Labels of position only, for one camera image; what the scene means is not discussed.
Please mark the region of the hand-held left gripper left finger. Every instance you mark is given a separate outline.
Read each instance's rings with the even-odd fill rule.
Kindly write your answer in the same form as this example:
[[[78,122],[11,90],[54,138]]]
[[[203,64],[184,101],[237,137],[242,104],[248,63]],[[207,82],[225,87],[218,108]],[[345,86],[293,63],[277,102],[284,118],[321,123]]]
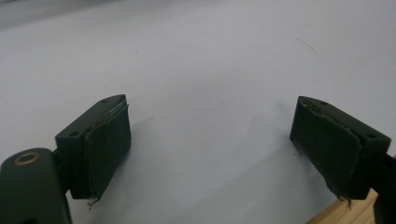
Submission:
[[[65,189],[75,199],[100,199],[131,147],[126,96],[97,102],[59,132],[55,141]]]

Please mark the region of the light grey mat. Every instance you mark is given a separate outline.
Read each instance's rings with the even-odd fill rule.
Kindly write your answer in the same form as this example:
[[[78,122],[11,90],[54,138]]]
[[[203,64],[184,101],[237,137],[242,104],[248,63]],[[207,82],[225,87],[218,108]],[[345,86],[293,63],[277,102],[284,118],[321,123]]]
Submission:
[[[133,145],[74,224],[305,224],[334,197],[299,96],[396,154],[396,0],[0,0],[0,163],[115,94]]]

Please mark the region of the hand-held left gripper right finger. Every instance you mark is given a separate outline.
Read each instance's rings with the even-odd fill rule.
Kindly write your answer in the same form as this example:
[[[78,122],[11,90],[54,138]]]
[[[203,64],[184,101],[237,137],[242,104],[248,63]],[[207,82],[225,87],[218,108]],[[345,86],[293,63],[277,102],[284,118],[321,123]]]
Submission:
[[[336,197],[362,200],[370,189],[391,197],[390,138],[337,107],[300,96],[290,140]]]

